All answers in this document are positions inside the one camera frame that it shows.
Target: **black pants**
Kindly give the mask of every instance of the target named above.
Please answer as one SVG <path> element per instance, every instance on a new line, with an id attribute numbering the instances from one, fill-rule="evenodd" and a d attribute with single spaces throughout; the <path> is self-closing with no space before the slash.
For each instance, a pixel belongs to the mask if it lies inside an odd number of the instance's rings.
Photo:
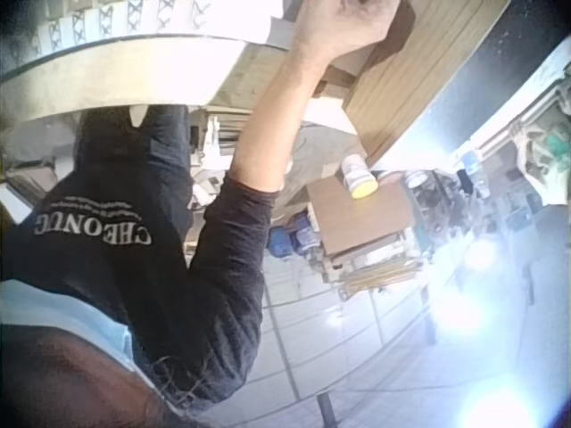
<path id="1" fill-rule="evenodd" d="M 151 171 L 158 182 L 161 207 L 181 241 L 185 240 L 192 225 L 188 205 L 193 196 L 186 106 L 149 106 L 140 128 L 131 125 L 127 106 L 86 111 L 75 162 L 77 170 L 87 164 L 127 163 Z"/>

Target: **person in background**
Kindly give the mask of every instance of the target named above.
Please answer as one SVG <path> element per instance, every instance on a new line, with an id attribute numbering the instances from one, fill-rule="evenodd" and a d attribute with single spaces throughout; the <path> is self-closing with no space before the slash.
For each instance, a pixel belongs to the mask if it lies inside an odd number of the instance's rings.
<path id="1" fill-rule="evenodd" d="M 151 106 L 140 128 L 128 107 L 84 115 L 75 170 L 4 240 L 4 426 L 202 426 L 244 384 L 270 212 L 307 103 L 334 58 L 386 36 L 398 5 L 305 1 L 190 268 L 186 107 Z"/>

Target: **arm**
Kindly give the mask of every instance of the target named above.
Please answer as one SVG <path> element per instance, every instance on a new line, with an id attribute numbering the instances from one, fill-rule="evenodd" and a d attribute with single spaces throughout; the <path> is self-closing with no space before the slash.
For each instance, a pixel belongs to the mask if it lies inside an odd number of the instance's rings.
<path id="1" fill-rule="evenodd" d="M 337 55 L 384 37 L 397 5 L 394 0 L 305 2 L 294 48 L 260 99 L 229 178 L 206 210 L 189 270 L 185 308 L 190 306 L 193 326 L 180 342 L 197 403 L 208 406 L 230 396 L 244 384 L 256 357 L 271 209 L 315 86 Z"/>

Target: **forearm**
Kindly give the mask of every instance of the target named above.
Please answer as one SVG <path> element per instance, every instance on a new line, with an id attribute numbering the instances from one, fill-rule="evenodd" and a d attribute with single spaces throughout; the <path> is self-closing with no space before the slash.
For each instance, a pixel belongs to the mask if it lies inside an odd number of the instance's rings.
<path id="1" fill-rule="evenodd" d="M 294 49 L 285 58 L 246 125 L 230 176 L 255 190 L 282 185 L 295 136 L 328 60 Z"/>

